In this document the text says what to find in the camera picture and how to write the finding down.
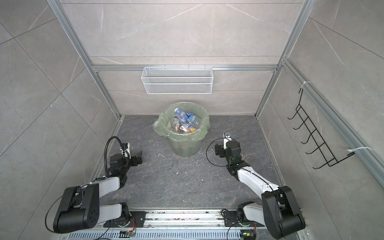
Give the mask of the clear bottle blue cap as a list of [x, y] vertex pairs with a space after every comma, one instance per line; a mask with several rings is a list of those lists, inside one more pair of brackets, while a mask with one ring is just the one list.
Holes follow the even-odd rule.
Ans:
[[185, 112], [183, 112], [179, 108], [175, 108], [175, 115], [176, 115], [177, 119], [179, 120], [179, 122], [185, 128], [191, 128], [192, 127], [192, 123]]

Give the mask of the blue label bottle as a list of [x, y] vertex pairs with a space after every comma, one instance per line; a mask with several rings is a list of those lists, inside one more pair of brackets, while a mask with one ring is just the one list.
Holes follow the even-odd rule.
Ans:
[[199, 129], [200, 126], [202, 125], [202, 119], [200, 119], [199, 117], [197, 117], [196, 115], [194, 115], [190, 112], [186, 112], [186, 115], [187, 115], [189, 121], [191, 122], [193, 128]]

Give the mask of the small beige label package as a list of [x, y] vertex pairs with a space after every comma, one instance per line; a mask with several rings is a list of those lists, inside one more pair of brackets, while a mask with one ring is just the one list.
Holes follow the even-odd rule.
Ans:
[[197, 129], [194, 128], [193, 126], [189, 126], [188, 128], [186, 128], [186, 127], [183, 126], [183, 125], [180, 125], [179, 129], [180, 129], [181, 131], [186, 132], [186, 133], [193, 133], [193, 132], [195, 132], [195, 131], [197, 130]]

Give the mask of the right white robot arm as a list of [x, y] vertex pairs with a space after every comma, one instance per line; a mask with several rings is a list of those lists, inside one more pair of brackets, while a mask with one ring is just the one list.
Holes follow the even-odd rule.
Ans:
[[288, 186], [281, 187], [272, 183], [243, 161], [239, 142], [224, 138], [221, 145], [215, 144], [215, 155], [225, 158], [225, 167], [230, 175], [248, 186], [262, 200], [261, 205], [254, 202], [238, 205], [238, 224], [263, 225], [276, 240], [306, 227], [293, 190]]

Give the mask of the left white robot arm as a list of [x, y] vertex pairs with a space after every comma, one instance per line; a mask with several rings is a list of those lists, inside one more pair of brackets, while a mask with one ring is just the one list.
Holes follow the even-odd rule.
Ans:
[[110, 157], [109, 177], [97, 178], [88, 185], [65, 189], [53, 221], [53, 232], [71, 233], [91, 229], [98, 224], [124, 228], [134, 218], [127, 203], [101, 205], [100, 198], [125, 186], [128, 170], [143, 163], [142, 152], [130, 156], [128, 151]]

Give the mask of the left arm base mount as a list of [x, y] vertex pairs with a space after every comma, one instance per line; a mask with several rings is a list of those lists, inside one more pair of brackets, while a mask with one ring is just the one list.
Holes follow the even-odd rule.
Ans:
[[130, 212], [128, 216], [122, 214], [121, 217], [107, 221], [103, 224], [103, 227], [108, 228], [143, 228], [144, 222], [146, 219], [146, 212], [144, 211], [135, 211]]

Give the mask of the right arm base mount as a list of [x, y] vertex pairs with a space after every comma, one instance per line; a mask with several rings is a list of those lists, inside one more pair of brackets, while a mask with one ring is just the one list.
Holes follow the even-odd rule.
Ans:
[[227, 209], [221, 210], [221, 216], [224, 219], [226, 227], [253, 227], [254, 222], [247, 222], [245, 220], [239, 220], [237, 211], [229, 211]]

